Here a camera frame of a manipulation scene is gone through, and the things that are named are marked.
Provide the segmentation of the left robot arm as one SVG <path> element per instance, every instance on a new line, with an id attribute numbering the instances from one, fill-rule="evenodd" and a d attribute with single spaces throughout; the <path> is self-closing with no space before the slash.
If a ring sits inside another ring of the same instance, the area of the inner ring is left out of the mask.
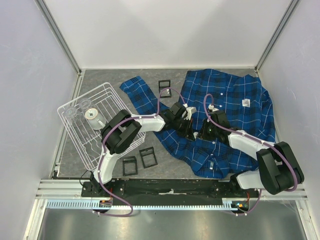
<path id="1" fill-rule="evenodd" d="M 194 141 L 192 116 L 195 112 L 195 107 L 176 102 L 169 109 L 149 115 L 130 114 L 125 109 L 117 113 L 101 130 L 102 149 L 98 167 L 93 172 L 96 181 L 92 191 L 99 197 L 109 193 L 108 182 L 112 179 L 117 160 L 133 145 L 140 133 L 175 130 L 179 136 Z"/>

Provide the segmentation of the blue plaid shirt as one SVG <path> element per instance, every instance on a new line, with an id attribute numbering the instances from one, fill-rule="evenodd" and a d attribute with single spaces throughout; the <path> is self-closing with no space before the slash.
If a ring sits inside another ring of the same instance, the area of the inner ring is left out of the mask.
<path id="1" fill-rule="evenodd" d="M 264 141 L 276 140 L 273 103 L 259 77 L 237 76 L 215 69 L 190 70 L 181 88 L 181 104 L 196 109 L 192 128 L 199 132 L 203 124 L 208 132 L 224 133 L 227 127 L 211 123 L 209 105 L 223 111 L 234 130 L 244 130 Z M 196 176 L 223 179 L 230 173 L 254 171 L 258 163 L 244 152 L 223 144 L 218 138 L 188 140 L 174 129 L 156 132 L 163 147 L 176 159 L 186 162 Z"/>

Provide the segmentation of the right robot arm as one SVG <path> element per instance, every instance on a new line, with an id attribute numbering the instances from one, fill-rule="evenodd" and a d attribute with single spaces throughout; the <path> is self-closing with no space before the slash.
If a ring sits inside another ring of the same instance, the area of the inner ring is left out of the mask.
<path id="1" fill-rule="evenodd" d="M 218 140 L 226 146 L 239 150 L 253 158 L 258 169 L 237 173 L 231 177 L 229 191 L 235 197 L 247 189 L 264 189 L 271 195 L 294 191 L 305 181 L 304 173 L 290 145 L 284 141 L 273 143 L 232 128 L 224 111 L 213 109 L 206 113 L 198 137 Z"/>

